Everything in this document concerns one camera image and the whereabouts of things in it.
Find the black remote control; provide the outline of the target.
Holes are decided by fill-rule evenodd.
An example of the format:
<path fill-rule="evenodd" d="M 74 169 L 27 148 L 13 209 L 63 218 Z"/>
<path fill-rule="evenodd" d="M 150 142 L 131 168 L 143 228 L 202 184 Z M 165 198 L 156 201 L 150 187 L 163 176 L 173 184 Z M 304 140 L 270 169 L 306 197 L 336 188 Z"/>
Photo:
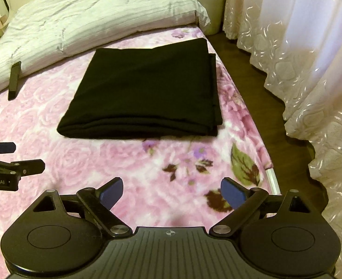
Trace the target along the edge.
<path fill-rule="evenodd" d="M 21 74 L 21 61 L 16 62 L 10 69 L 8 100 L 14 100 L 17 97 L 18 80 Z"/>

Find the pink floral blanket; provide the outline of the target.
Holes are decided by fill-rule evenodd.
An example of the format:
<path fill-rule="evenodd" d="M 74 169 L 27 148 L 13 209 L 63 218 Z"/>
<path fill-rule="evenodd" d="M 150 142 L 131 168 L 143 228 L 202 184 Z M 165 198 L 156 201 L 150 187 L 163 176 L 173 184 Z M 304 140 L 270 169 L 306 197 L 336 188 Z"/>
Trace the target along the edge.
<path fill-rule="evenodd" d="M 279 192 L 273 164 L 237 87 L 216 61 L 223 125 L 213 139 L 67 139 L 57 132 L 92 52 L 63 60 L 25 80 L 16 99 L 0 93 L 0 142 L 16 151 L 5 162 L 41 159 L 42 174 L 26 176 L 16 192 L 0 191 L 3 233 L 46 189 L 74 194 L 119 176 L 124 194 L 113 213 L 131 227 L 211 227 L 230 210 L 220 193 L 228 176 L 248 188 Z M 0 278 L 9 274 L 0 251 Z"/>

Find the white striped duvet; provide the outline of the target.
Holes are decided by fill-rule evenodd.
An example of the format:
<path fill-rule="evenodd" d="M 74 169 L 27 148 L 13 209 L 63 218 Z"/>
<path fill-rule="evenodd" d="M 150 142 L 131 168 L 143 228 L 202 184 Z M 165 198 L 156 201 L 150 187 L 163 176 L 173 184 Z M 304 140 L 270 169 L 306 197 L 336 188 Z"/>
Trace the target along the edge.
<path fill-rule="evenodd" d="M 66 57 L 136 32 L 211 21 L 198 0 L 34 0 L 0 38 L 0 91 L 10 69 L 28 76 Z"/>

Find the white lace curtain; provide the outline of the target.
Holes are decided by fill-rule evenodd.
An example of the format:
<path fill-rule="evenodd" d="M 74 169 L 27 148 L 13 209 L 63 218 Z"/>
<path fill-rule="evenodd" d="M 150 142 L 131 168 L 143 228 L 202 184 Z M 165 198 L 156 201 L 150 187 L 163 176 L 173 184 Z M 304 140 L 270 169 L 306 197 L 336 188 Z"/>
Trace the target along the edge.
<path fill-rule="evenodd" d="M 342 278 L 342 0 L 227 0 L 223 29 L 284 102 L 286 134 L 314 148 L 308 168 L 328 193 Z"/>

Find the black garment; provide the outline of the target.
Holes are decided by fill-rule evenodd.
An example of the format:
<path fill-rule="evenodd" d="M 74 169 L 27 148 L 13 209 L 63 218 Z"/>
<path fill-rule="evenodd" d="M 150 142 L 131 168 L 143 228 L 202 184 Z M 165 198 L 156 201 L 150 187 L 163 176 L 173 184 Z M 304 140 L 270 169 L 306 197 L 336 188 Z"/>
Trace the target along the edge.
<path fill-rule="evenodd" d="M 97 49 L 57 131 L 77 139 L 215 137 L 222 122 L 216 57 L 195 38 Z"/>

